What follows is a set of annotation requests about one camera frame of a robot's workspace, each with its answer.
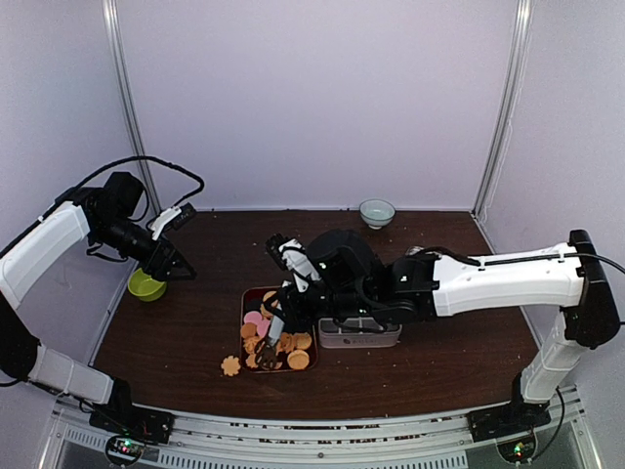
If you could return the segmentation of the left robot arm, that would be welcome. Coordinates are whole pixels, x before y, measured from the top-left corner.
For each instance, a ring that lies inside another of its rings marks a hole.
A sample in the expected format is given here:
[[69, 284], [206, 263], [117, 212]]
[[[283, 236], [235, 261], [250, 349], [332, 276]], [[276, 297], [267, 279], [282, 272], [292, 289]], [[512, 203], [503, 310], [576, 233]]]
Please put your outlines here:
[[5, 387], [27, 384], [69, 397], [112, 433], [165, 444], [174, 417], [135, 405], [130, 384], [89, 364], [121, 268], [136, 262], [159, 280], [192, 280], [195, 269], [167, 236], [191, 219], [187, 196], [143, 223], [135, 212], [146, 189], [128, 171], [104, 183], [83, 180], [63, 192], [1, 250], [1, 375]]

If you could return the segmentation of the white handled metal tongs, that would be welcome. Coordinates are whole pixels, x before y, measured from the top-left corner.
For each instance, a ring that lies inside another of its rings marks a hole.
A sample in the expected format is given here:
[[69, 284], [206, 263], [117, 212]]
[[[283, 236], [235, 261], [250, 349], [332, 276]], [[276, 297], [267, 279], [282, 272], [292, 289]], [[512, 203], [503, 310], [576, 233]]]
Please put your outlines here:
[[271, 319], [269, 331], [260, 340], [255, 348], [255, 364], [264, 370], [272, 370], [277, 364], [277, 346], [280, 343], [281, 334], [284, 330], [285, 322], [282, 318], [274, 316]]

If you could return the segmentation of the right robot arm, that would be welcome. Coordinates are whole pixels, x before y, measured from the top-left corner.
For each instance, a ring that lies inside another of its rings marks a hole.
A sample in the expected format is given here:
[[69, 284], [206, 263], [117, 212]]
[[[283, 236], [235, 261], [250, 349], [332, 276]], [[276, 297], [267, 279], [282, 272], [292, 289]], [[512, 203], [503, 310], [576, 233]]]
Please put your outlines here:
[[551, 305], [559, 314], [536, 357], [514, 379], [508, 403], [469, 414], [475, 441], [549, 422], [547, 406], [581, 355], [621, 326], [600, 256], [587, 232], [541, 250], [464, 256], [441, 246], [384, 264], [356, 232], [332, 230], [308, 245], [273, 235], [266, 244], [291, 274], [265, 305], [275, 324], [303, 331], [319, 320], [369, 318], [372, 331], [477, 310]]

